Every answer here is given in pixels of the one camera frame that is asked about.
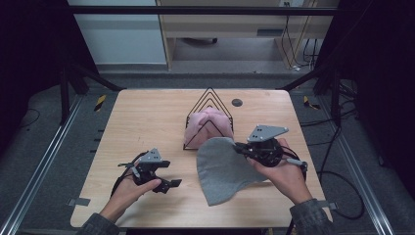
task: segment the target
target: wall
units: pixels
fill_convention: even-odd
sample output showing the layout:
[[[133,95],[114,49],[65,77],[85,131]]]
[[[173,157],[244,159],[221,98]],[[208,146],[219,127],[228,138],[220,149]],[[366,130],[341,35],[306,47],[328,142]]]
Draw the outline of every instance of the wall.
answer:
[[[155,6],[154,0],[69,0],[70,5]],[[75,15],[97,68],[166,65],[157,15]]]

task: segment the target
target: sleeve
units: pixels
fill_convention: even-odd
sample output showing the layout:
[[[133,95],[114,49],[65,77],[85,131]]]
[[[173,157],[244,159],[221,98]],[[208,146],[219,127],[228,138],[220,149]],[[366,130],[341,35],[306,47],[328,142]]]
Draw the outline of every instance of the sleeve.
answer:
[[[316,199],[295,205],[290,212],[299,235],[337,234],[332,221]]]
[[[100,216],[98,213],[93,213],[89,219],[82,225],[76,235],[118,235],[119,228]]]

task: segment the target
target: human hand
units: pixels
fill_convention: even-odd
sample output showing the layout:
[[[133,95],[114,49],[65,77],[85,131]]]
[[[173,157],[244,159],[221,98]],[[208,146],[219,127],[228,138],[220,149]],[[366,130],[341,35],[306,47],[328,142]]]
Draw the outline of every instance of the human hand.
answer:
[[[287,140],[284,138],[278,139],[281,146],[287,147]],[[282,160],[278,165],[274,167],[267,167],[261,163],[248,158],[248,162],[259,173],[267,177],[275,185],[275,187],[286,197],[288,197],[294,204],[300,204],[302,202],[312,199],[312,196],[305,185],[305,180],[302,176],[302,172],[299,166],[295,164],[289,164],[287,161]]]
[[[160,179],[153,179],[143,185],[137,186],[132,176],[125,177],[116,188],[110,200],[101,210],[100,215],[109,221],[116,221],[125,213],[134,202],[136,202],[144,193],[155,189],[161,184]]]

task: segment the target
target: pink cloth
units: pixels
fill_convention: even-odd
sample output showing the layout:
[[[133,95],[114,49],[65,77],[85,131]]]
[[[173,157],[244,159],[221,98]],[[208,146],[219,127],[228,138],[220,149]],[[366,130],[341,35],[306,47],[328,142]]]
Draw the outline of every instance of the pink cloth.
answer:
[[[229,137],[233,139],[229,117],[222,111],[211,107],[191,114],[189,116],[189,124],[184,133],[185,146],[199,149],[205,141],[212,137]]]

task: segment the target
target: gray fabric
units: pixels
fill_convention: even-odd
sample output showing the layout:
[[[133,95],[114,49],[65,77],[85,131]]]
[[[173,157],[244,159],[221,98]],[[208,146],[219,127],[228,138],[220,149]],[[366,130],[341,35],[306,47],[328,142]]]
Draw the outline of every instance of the gray fabric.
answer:
[[[231,138],[214,137],[198,150],[198,175],[210,207],[230,200],[249,184],[266,179],[235,152],[234,145]]]

